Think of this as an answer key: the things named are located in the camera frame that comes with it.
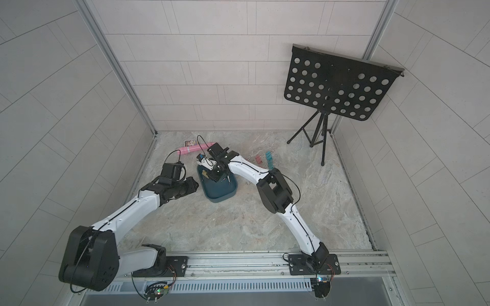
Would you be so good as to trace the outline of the teal plastic storage box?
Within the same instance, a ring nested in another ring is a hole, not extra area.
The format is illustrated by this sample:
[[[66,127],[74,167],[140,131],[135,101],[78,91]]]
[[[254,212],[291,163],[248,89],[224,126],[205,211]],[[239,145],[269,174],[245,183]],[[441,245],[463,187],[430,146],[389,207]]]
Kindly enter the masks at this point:
[[[214,182],[211,179],[202,176],[203,170],[206,170],[206,168],[200,165],[197,166],[200,185],[204,191],[204,195],[209,201],[219,203],[235,196],[238,183],[234,174],[229,174],[229,176],[221,182]]]

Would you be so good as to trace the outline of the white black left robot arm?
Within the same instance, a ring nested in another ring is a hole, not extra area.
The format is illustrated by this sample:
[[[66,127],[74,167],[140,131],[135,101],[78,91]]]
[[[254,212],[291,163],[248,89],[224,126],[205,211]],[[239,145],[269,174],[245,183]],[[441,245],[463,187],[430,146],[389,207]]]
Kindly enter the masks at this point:
[[[126,274],[159,277],[169,274],[167,251],[144,244],[133,251],[119,252],[121,239],[147,215],[171,200],[197,191],[199,184],[187,177],[171,184],[154,179],[114,213],[91,226],[78,226],[68,237],[58,279],[62,283],[101,291]]]

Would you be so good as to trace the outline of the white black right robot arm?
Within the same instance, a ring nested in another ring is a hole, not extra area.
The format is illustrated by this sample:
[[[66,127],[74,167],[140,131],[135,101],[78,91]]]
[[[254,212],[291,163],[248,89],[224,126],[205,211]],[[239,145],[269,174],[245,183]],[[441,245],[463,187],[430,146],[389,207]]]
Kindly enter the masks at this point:
[[[314,269],[319,270],[326,263],[329,250],[302,218],[296,207],[292,190],[278,169],[260,168],[241,155],[231,159],[225,156],[221,160],[209,159],[201,155],[197,159],[197,164],[203,166],[207,177],[215,182],[234,174],[254,183],[264,207],[269,212],[278,214],[283,220]]]

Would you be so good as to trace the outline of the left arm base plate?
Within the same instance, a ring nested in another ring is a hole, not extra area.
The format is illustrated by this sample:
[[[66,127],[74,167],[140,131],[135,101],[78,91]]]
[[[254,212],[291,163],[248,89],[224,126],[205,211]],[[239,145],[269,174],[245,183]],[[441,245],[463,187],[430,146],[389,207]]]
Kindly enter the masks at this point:
[[[148,269],[140,269],[132,273],[134,277],[184,277],[188,266],[189,257],[170,256],[160,257],[155,264]]]

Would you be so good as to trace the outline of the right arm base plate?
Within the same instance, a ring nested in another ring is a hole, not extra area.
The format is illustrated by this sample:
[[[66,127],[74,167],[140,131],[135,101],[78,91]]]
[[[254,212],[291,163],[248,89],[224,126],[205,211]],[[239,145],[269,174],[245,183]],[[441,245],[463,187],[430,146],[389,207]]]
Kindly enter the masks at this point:
[[[290,275],[340,275],[336,254],[329,254],[324,260],[318,260],[314,256],[306,254],[283,254],[283,260],[288,263]]]

